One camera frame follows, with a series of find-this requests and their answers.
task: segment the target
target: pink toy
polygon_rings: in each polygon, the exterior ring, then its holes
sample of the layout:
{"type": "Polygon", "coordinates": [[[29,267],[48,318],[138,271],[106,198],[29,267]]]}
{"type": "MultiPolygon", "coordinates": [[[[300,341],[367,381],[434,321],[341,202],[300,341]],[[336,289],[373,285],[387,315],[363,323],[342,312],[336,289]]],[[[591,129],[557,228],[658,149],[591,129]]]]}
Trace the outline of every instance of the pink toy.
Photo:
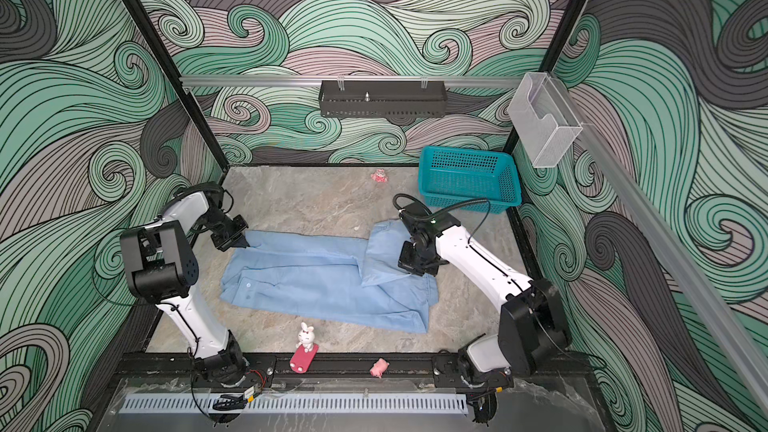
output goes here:
{"type": "Polygon", "coordinates": [[[376,363],[373,365],[373,367],[371,367],[371,375],[372,375],[373,377],[378,377],[378,378],[381,378],[381,377],[382,377],[382,374],[384,373],[384,371],[385,371],[385,370],[386,370],[386,368],[388,368],[388,367],[389,367],[389,362],[387,362],[387,361],[386,361],[386,360],[384,360],[384,359],[379,359],[379,360],[378,360],[378,361],[377,361],[377,362],[376,362],[376,363]]]}
{"type": "Polygon", "coordinates": [[[371,174],[371,178],[377,182],[386,182],[389,180],[383,168],[377,168],[376,171],[371,174]]]}
{"type": "Polygon", "coordinates": [[[314,327],[307,327],[304,322],[301,323],[301,332],[299,332],[299,343],[296,344],[296,352],[293,357],[290,358],[290,368],[297,374],[303,374],[312,364],[312,359],[315,358],[315,354],[320,349],[318,344],[315,344],[315,330],[314,327]]]}

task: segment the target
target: white bunny toy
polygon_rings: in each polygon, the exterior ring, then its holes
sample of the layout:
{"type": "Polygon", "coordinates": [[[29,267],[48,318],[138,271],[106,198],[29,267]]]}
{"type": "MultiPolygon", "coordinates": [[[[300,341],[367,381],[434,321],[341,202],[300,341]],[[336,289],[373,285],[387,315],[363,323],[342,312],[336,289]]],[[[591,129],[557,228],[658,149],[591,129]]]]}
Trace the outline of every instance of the white bunny toy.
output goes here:
{"type": "Polygon", "coordinates": [[[304,351],[311,352],[312,349],[315,347],[315,333],[312,332],[315,330],[314,327],[309,326],[307,327],[304,322],[301,323],[301,332],[299,332],[299,343],[296,344],[296,348],[299,348],[300,346],[304,346],[304,351]]]}

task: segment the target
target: teal plastic basket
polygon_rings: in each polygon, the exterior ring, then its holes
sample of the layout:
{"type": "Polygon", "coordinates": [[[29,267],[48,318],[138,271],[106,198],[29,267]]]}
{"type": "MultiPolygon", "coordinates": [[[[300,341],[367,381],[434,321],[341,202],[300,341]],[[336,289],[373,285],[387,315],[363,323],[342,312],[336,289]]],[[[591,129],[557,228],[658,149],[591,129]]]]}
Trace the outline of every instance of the teal plastic basket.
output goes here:
{"type": "MultiPolygon", "coordinates": [[[[512,156],[487,150],[425,147],[418,161],[418,191],[428,206],[440,208],[487,197],[493,214],[522,202],[512,156]]],[[[486,212],[488,204],[463,208],[486,212]]]]}

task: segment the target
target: robotic arm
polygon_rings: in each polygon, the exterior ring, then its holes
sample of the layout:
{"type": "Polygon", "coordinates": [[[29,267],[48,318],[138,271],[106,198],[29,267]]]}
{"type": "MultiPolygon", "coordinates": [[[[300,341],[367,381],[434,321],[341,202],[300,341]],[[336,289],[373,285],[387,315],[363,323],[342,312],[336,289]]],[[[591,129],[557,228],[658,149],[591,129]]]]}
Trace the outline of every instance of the robotic arm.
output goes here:
{"type": "Polygon", "coordinates": [[[187,233],[211,231],[216,248],[247,247],[242,216],[221,210],[225,190],[208,182],[180,191],[151,224],[120,236],[128,290],[156,304],[189,342],[194,366],[205,379],[237,385],[246,364],[232,334],[216,320],[198,289],[199,269],[187,233]],[[162,252],[162,258],[155,258],[162,252]]]}
{"type": "Polygon", "coordinates": [[[484,203],[465,201],[434,214],[416,198],[398,194],[392,202],[411,234],[402,245],[400,268],[412,274],[437,274],[454,264],[499,310],[498,334],[481,336],[458,351],[459,368],[470,385],[482,384],[496,370],[530,375],[545,359],[571,343],[559,290],[545,279],[515,271],[471,239],[450,210],[484,203]],[[413,202],[401,208],[398,198],[413,202]]]}

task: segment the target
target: wave patterned wallpaper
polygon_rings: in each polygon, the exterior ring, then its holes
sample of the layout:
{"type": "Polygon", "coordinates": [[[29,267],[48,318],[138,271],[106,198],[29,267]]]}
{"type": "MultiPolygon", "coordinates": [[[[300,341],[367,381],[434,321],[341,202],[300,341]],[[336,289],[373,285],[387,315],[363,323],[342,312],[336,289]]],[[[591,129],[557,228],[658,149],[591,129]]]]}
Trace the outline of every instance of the wave patterned wallpaper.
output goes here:
{"type": "Polygon", "coordinates": [[[84,388],[128,314],[91,278],[132,302],[121,231],[220,174],[188,122],[120,0],[0,0],[3,430],[88,425],[84,388]]]}
{"type": "MultiPolygon", "coordinates": [[[[556,69],[766,352],[767,16],[768,0],[590,0],[556,69]]],[[[606,362],[619,430],[768,430],[590,152],[577,142],[549,170],[515,157],[524,224],[574,348],[606,362]]]]}
{"type": "MultiPolygon", "coordinates": [[[[142,0],[182,74],[519,76],[568,0],[142,0]]],[[[512,91],[461,89],[448,116],[320,116],[318,89],[199,88],[234,163],[417,162],[426,145],[500,149],[512,91]]]]}

